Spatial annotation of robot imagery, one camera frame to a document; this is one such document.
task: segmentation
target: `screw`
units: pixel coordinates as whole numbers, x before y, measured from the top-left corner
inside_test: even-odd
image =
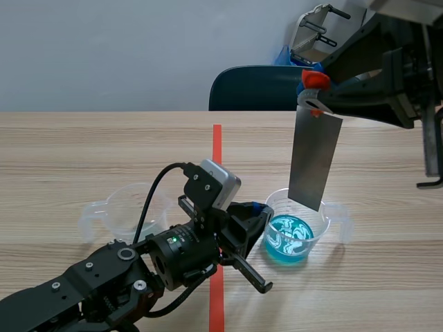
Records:
[[[59,282],[55,282],[55,283],[52,284],[51,287],[52,287],[52,289],[53,289],[54,292],[58,292],[58,290],[60,289],[60,286],[61,286],[61,285],[60,285]]]
[[[144,291],[146,289],[146,282],[144,280],[137,280],[134,282],[134,288],[138,291]]]
[[[90,271],[90,270],[92,270],[92,267],[94,266],[94,264],[93,263],[91,263],[90,261],[88,261],[87,263],[86,263],[86,271]]]

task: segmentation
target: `measuring cup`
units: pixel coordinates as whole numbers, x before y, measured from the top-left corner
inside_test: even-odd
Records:
[[[296,263],[307,258],[331,223],[341,224],[341,243],[351,241],[354,222],[343,205],[321,202],[317,212],[288,199],[287,188],[272,193],[266,204],[274,210],[274,217],[264,231],[264,243],[278,261]]]
[[[138,220],[145,204],[149,183],[134,183],[114,192],[105,201],[87,204],[78,221],[78,229],[86,243],[93,243],[93,222],[101,221],[116,239],[132,243]],[[168,227],[166,212],[172,201],[159,190],[152,197],[140,239],[148,234],[158,234]]]

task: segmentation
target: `chair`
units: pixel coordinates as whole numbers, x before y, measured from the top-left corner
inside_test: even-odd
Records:
[[[209,111],[295,111],[299,66],[244,66],[217,76]]]

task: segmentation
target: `red tape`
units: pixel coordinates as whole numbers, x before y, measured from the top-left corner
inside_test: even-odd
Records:
[[[213,161],[222,164],[222,125],[213,127]],[[224,332],[223,266],[209,280],[209,332]]]

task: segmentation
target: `black cable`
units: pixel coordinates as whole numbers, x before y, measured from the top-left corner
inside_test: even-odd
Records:
[[[143,206],[143,210],[141,212],[140,215],[140,220],[138,221],[138,225],[137,225],[137,230],[136,230],[136,234],[134,236],[134,241],[133,243],[137,243],[138,242],[138,238],[140,237],[141,234],[141,230],[143,228],[143,224],[145,222],[145,218],[146,218],[146,214],[147,214],[147,209],[150,206],[152,197],[154,195],[155,189],[157,188],[157,186],[160,183],[160,180],[165,176],[166,173],[168,173],[171,169],[174,168],[181,168],[184,169],[184,167],[186,166],[185,163],[174,163],[171,164],[169,166],[166,166],[160,173],[159,175],[157,175],[157,177],[155,178],[154,182],[152,183],[152,187],[150,189],[150,192],[147,194],[146,197],[146,201],[145,201],[145,205]]]
[[[191,295],[192,292],[195,291],[195,289],[198,286],[200,286],[202,282],[204,282],[206,279],[208,279],[211,275],[213,275],[216,272],[217,272],[217,267],[213,266],[213,268],[209,272],[205,273],[199,279],[193,282],[189,287],[185,289],[184,292],[182,292],[182,294],[180,294],[180,296],[178,296],[174,301],[169,303],[165,308],[160,309],[158,311],[150,311],[145,315],[145,317],[158,318],[167,315],[168,313],[171,313],[172,311],[177,309],[180,304],[185,302],[185,300],[189,297],[189,295]]]

